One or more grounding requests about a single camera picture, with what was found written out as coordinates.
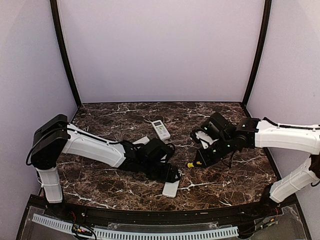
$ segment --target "black edge trim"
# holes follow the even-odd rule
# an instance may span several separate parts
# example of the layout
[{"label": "black edge trim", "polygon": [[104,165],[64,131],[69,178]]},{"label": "black edge trim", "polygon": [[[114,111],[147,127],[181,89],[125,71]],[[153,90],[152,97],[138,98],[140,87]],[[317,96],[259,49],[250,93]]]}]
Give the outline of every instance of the black edge trim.
[{"label": "black edge trim", "polygon": [[242,102],[240,102],[240,107],[242,108],[245,116],[246,116],[247,118],[251,118],[250,112],[248,111],[247,107],[246,107]]},{"label": "black edge trim", "polygon": [[[204,210],[189,210],[189,211],[132,211],[132,210],[114,210],[106,208],[97,208],[83,206],[73,203],[63,202],[61,207],[65,211],[73,211],[76,216],[81,216],[85,213],[86,216],[77,222],[86,224],[87,226],[102,226],[107,227],[109,223],[120,224],[146,224],[146,225],[184,225],[184,224],[199,224],[219,222],[220,226],[233,225],[245,227],[254,224],[254,218],[240,215],[240,212],[250,210],[257,207],[259,203],[253,202],[238,206],[229,206],[221,208],[211,208]],[[306,220],[301,211],[300,204],[295,194],[288,197],[281,203],[281,208],[296,204],[300,218],[304,227],[304,231],[308,239],[311,239]],[[22,221],[20,223],[19,232],[16,240],[20,240],[22,230],[25,225],[25,220],[29,211],[29,207],[34,206],[45,210],[45,214],[53,216],[50,210],[47,210],[47,202],[43,197],[31,195],[27,203]]]},{"label": "black edge trim", "polygon": [[29,198],[29,201],[24,209],[24,212],[23,212],[23,215],[22,215],[22,219],[21,219],[21,222],[20,222],[20,225],[19,225],[19,228],[18,228],[18,233],[16,234],[16,240],[20,240],[22,238],[22,233],[23,233],[23,230],[24,230],[24,227],[25,227],[25,222],[27,220],[27,216],[28,216],[28,213],[29,213],[29,208],[30,208],[30,198]]},{"label": "black edge trim", "polygon": [[61,54],[61,58],[62,58],[63,65],[64,65],[64,70],[65,70],[66,76],[68,78],[68,82],[69,82],[75,103],[76,103],[77,107],[80,108],[82,103],[80,100],[80,96],[79,96],[79,93],[77,90],[76,82],[75,82],[75,79],[74,79],[74,76],[73,76],[73,73],[71,70],[71,66],[70,66],[70,62],[69,62],[69,58],[68,58],[68,54],[67,54],[66,44],[65,44],[65,40],[64,40],[64,36],[62,33],[62,28],[61,28],[57,0],[50,0],[50,5],[51,5],[51,12],[52,12],[52,18],[53,18],[53,23],[54,23],[56,39],[58,41],[60,54]]},{"label": "black edge trim", "polygon": [[301,209],[301,206],[300,206],[300,203],[299,203],[298,199],[296,200],[296,204],[295,205],[296,205],[296,208],[298,209],[298,213],[299,213],[302,225],[303,225],[303,229],[304,229],[304,232],[305,232],[305,235],[306,235],[306,239],[307,240],[312,240],[311,239],[311,234],[310,234],[310,231],[309,231],[309,228],[308,228],[308,225],[307,225],[307,221],[305,219],[305,215],[302,212],[302,209]]},{"label": "black edge trim", "polygon": [[98,101],[83,102],[82,104],[132,104],[132,103],[226,103],[241,104],[239,101]]},{"label": "black edge trim", "polygon": [[271,3],[272,3],[272,0],[265,0],[264,2],[264,10],[263,10],[259,40],[258,40],[258,44],[255,51],[255,56],[253,60],[249,81],[246,86],[246,90],[242,100],[242,103],[244,104],[244,106],[247,106],[248,104],[248,101],[256,80],[262,52],[265,45],[266,35],[267,35],[267,29],[268,29],[268,23],[269,23],[270,11],[271,11]]}]

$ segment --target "cable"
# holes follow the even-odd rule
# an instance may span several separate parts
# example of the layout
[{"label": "cable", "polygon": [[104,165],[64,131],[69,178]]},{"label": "cable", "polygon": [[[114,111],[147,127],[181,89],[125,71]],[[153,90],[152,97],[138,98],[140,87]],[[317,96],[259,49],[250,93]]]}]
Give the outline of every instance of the cable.
[{"label": "cable", "polygon": [[312,184],[312,183],[310,183],[310,185],[311,185],[311,187],[316,187],[316,186],[318,186],[320,184],[320,180],[316,183],[316,184]]},{"label": "cable", "polygon": [[270,219],[269,221],[267,221],[266,223],[262,224],[258,229],[254,230],[254,231],[252,231],[252,232],[245,233],[245,232],[248,231],[248,230],[247,230],[247,231],[244,231],[244,232],[242,232],[242,233],[240,233],[240,234],[242,234],[242,235],[252,235],[252,234],[254,234],[254,233],[256,233],[256,232],[258,232],[258,231],[260,231],[260,230],[262,230],[262,229],[266,229],[266,228],[272,226],[274,223],[276,223],[276,222],[275,222],[275,218],[272,218],[272,219]]},{"label": "cable", "polygon": [[207,144],[208,145],[208,147],[210,146],[210,143],[208,142],[208,141],[206,141],[206,140],[203,140],[202,138],[198,138],[200,141],[202,141],[202,142],[204,142],[205,144]]},{"label": "cable", "polygon": [[225,166],[227,166],[228,168],[232,168],[232,161],[233,161],[233,157],[234,157],[236,151],[237,151],[237,150],[234,150],[234,151],[232,152],[232,154],[231,154],[231,156],[230,156],[230,158],[229,158],[229,164],[226,164],[224,159],[221,160],[221,162],[222,162]]},{"label": "cable", "polygon": [[50,134],[52,134],[52,133],[54,133],[54,132],[56,132],[56,131],[59,131],[59,130],[66,130],[66,128],[65,128],[65,127],[59,127],[59,128],[55,128],[55,129],[52,129],[52,130],[48,131],[47,133],[45,133],[45,134],[39,139],[39,141],[37,141],[37,142],[33,145],[33,147],[30,149],[30,151],[29,151],[29,153],[28,153],[28,155],[27,155],[27,157],[26,157],[26,160],[25,160],[25,164],[26,164],[27,166],[32,165],[31,162],[30,162],[30,163],[28,163],[28,162],[29,162],[29,158],[30,158],[31,154],[33,153],[33,151],[35,150],[36,146],[38,146],[38,144],[39,144],[44,138],[46,138],[48,135],[50,135]]},{"label": "cable", "polygon": [[73,230],[74,228],[77,228],[77,229],[83,228],[83,229],[87,229],[89,232],[92,233],[91,236],[83,237],[83,236],[79,236],[79,234],[77,233],[76,230],[75,230],[74,232],[71,231],[71,232],[73,233],[72,236],[73,236],[75,239],[78,239],[78,240],[87,240],[87,239],[90,239],[92,236],[94,236],[94,239],[97,240],[97,235],[96,235],[96,233],[95,233],[90,227],[76,223],[76,220],[77,220],[77,219],[76,219],[76,215],[75,215],[75,213],[74,213],[73,211],[71,211],[71,212],[68,213],[68,215],[69,215],[69,214],[72,214],[72,216],[73,216],[73,221],[68,221],[68,220],[64,220],[64,219],[61,218],[61,217],[58,217],[58,216],[52,211],[52,209],[50,209],[49,207],[47,207],[46,209],[48,209],[48,210],[52,213],[52,215],[53,215],[55,218],[59,219],[60,221],[66,222],[66,223],[72,223],[72,230]]},{"label": "cable", "polygon": [[74,232],[72,232],[72,233],[74,233],[75,234],[75,238],[76,239],[78,239],[78,240],[87,240],[87,239],[91,239],[91,237],[92,236],[94,236],[94,240],[97,240],[97,235],[95,234],[95,232],[90,228],[90,227],[88,227],[88,226],[84,226],[84,225],[80,225],[80,224],[73,224],[72,225],[72,229],[74,229],[74,228],[78,228],[78,229],[80,229],[80,228],[83,228],[83,229],[87,229],[89,232],[91,232],[91,236],[88,236],[88,237],[83,237],[83,236],[79,236],[79,233],[78,233],[78,231],[74,231]]},{"label": "cable", "polygon": [[284,128],[284,129],[303,129],[303,130],[320,130],[320,127],[306,127],[306,126],[291,126],[291,125],[283,125],[283,124],[277,124],[274,121],[271,121],[269,118],[264,117],[262,120],[267,121],[271,125],[279,128]]}]

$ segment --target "black cable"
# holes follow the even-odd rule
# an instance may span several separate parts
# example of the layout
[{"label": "black cable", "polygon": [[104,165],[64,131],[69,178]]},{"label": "black cable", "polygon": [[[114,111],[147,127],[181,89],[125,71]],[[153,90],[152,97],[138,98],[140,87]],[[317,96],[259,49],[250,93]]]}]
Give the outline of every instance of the black cable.
[{"label": "black cable", "polygon": [[245,230],[245,231],[243,231],[243,232],[240,232],[239,234],[241,234],[241,235],[249,235],[249,234],[250,234],[250,235],[251,235],[252,232],[251,232],[251,233],[246,233],[246,232],[248,232],[249,230],[251,230],[251,229],[255,228],[256,226],[258,226],[259,224],[261,224],[266,218],[267,218],[267,217],[263,218],[263,219],[260,220],[257,224],[253,225],[252,227],[248,228],[247,230]]},{"label": "black cable", "polygon": [[320,184],[320,180],[315,184],[315,185],[313,185],[312,183],[311,183],[311,187],[316,187],[316,186],[318,186]]},{"label": "black cable", "polygon": [[[79,227],[78,228],[83,228],[83,229],[87,229],[89,232],[92,233],[92,236],[94,236],[94,240],[97,240],[97,235],[95,234],[95,232],[88,226],[84,226],[84,225],[81,225],[81,224],[76,224],[78,225]],[[79,236],[79,233],[77,233],[77,231],[74,232],[75,235],[76,235],[76,239],[79,239],[79,240],[87,240],[87,239],[90,239],[92,236],[90,237],[83,237],[83,236]]]},{"label": "black cable", "polygon": [[45,133],[45,134],[39,139],[39,141],[37,141],[37,142],[33,145],[33,147],[30,149],[30,151],[29,151],[29,153],[28,153],[28,155],[27,155],[27,157],[26,157],[26,160],[25,160],[25,164],[26,164],[27,166],[32,165],[31,162],[30,162],[30,163],[28,163],[28,162],[29,162],[29,158],[30,158],[31,154],[33,153],[33,151],[35,150],[36,146],[38,146],[38,144],[39,144],[44,138],[46,138],[48,135],[52,134],[53,132],[59,131],[59,130],[66,130],[66,128],[65,128],[65,127],[59,127],[59,128],[55,128],[55,129],[52,129],[52,130],[48,131],[47,133]]},{"label": "black cable", "polygon": [[226,164],[224,159],[221,160],[221,162],[222,162],[225,166],[227,166],[228,168],[232,168],[233,157],[234,157],[236,151],[237,151],[237,150],[234,150],[234,151],[232,152],[232,154],[231,154],[231,156],[230,156],[230,158],[229,158],[229,164]]},{"label": "black cable", "polygon": [[175,151],[176,151],[176,146],[173,144],[173,143],[167,143],[166,144],[167,146],[171,146],[172,148],[172,152],[170,154],[166,154],[166,157],[165,157],[165,160],[164,162],[167,163],[169,161],[169,159],[175,154]]},{"label": "black cable", "polygon": [[208,147],[210,146],[210,143],[208,142],[208,141],[206,141],[206,140],[203,140],[202,138],[198,138],[200,141],[202,141],[202,142],[204,142],[204,143],[206,143],[207,145],[208,145]]},{"label": "black cable", "polygon": [[262,120],[266,120],[268,123],[275,127],[283,128],[283,129],[302,129],[302,130],[320,130],[320,127],[306,127],[306,126],[291,126],[291,125],[283,125],[283,124],[277,124],[274,121],[271,121],[269,118],[264,117]]}]

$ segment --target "purple wall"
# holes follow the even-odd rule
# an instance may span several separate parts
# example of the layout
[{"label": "purple wall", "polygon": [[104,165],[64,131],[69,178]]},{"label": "purple wall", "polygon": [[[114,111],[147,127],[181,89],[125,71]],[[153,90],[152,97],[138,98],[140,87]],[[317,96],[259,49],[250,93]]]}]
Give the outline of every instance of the purple wall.
[{"label": "purple wall", "polygon": [[60,0],[83,102],[241,101],[263,0]]},{"label": "purple wall", "polygon": [[76,109],[50,1],[0,1],[0,239],[16,239],[28,198],[40,189],[25,165],[34,131]]},{"label": "purple wall", "polygon": [[[274,122],[320,124],[320,1],[272,1],[265,47],[249,100],[253,117]],[[307,153],[271,149],[284,177]],[[297,193],[312,239],[319,239],[320,187]]]}]

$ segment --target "wire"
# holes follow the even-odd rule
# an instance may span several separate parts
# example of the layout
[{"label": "wire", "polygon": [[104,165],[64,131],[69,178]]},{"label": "wire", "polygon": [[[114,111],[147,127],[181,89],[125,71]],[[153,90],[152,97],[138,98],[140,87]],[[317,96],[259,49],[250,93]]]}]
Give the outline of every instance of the wire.
[{"label": "wire", "polygon": [[202,141],[202,142],[204,142],[205,144],[207,144],[208,145],[208,147],[210,146],[210,143],[208,142],[208,141],[206,141],[206,140],[203,140],[202,138],[198,138],[200,141]]},{"label": "wire", "polygon": [[73,222],[75,223],[76,222],[76,215],[73,211],[71,211],[70,213],[73,215]]},{"label": "wire", "polygon": [[[74,213],[73,211],[71,211],[71,212],[68,213],[68,215],[69,215],[69,214],[72,214],[72,215],[73,215],[73,222],[71,222],[71,221],[68,221],[68,220],[64,220],[63,218],[58,217],[57,215],[55,215],[55,213],[54,213],[49,207],[47,207],[46,209],[50,210],[50,212],[52,213],[52,215],[53,215],[55,218],[59,219],[60,221],[63,221],[63,222],[66,222],[66,223],[72,223],[72,229],[73,229],[74,227],[76,228],[75,224],[78,226],[78,229],[79,229],[79,228],[87,229],[89,232],[92,233],[92,236],[94,236],[94,240],[97,240],[97,235],[96,235],[96,233],[95,233],[90,227],[76,223],[76,220],[77,220],[77,219],[76,219],[76,215],[75,215],[75,213]],[[75,232],[72,232],[72,233],[75,234],[75,235],[72,234],[72,236],[73,236],[75,239],[78,239],[78,240],[87,240],[87,239],[90,239],[90,238],[92,237],[92,236],[90,236],[90,237],[82,237],[82,236],[79,236],[79,234],[78,234],[76,231],[75,231]]]},{"label": "wire", "polygon": [[[84,226],[84,225],[80,225],[80,224],[77,224],[78,225],[78,229],[79,228],[83,228],[83,229],[87,229],[89,232],[91,232],[92,236],[94,236],[94,240],[97,240],[97,235],[96,233],[88,226]],[[73,232],[75,234],[75,238],[78,239],[78,240],[87,240],[87,239],[90,239],[92,236],[88,236],[88,237],[82,237],[82,236],[79,236],[79,234],[77,233],[77,231]]]},{"label": "wire", "polygon": [[231,154],[231,156],[230,156],[230,158],[229,158],[229,164],[226,164],[224,159],[221,160],[221,162],[222,162],[224,165],[226,165],[228,168],[232,168],[233,157],[234,157],[236,151],[237,151],[237,150],[234,150],[233,153]]},{"label": "wire", "polygon": [[266,120],[268,123],[275,127],[284,128],[284,129],[303,129],[303,130],[320,130],[320,127],[306,127],[306,126],[291,126],[291,125],[283,125],[277,124],[274,121],[271,121],[269,118],[264,117],[262,120]]},{"label": "wire", "polygon": [[33,153],[33,151],[35,150],[36,146],[38,146],[39,143],[40,143],[44,138],[46,138],[48,135],[50,135],[50,134],[52,134],[52,133],[54,133],[54,132],[56,132],[56,131],[59,131],[59,130],[66,130],[66,128],[65,128],[65,127],[59,127],[59,128],[55,128],[55,129],[52,129],[52,130],[48,131],[46,134],[44,134],[44,135],[39,139],[39,141],[37,141],[37,142],[33,145],[33,147],[30,149],[30,151],[29,151],[29,153],[28,153],[28,155],[27,155],[27,157],[26,157],[26,160],[25,160],[25,164],[26,164],[27,166],[32,165],[31,162],[30,162],[30,163],[28,163],[28,162],[29,162],[29,158],[30,158],[31,154]]},{"label": "wire", "polygon": [[247,230],[243,231],[243,232],[240,232],[239,234],[244,234],[246,232],[248,232],[249,230],[255,228],[256,226],[258,226],[259,224],[261,224],[267,217],[263,218],[262,220],[260,220],[257,224],[253,225],[252,227],[248,228]]},{"label": "wire", "polygon": [[319,180],[316,184],[314,184],[314,185],[311,183],[311,187],[316,187],[316,186],[318,186],[319,184],[320,184],[320,180]]}]

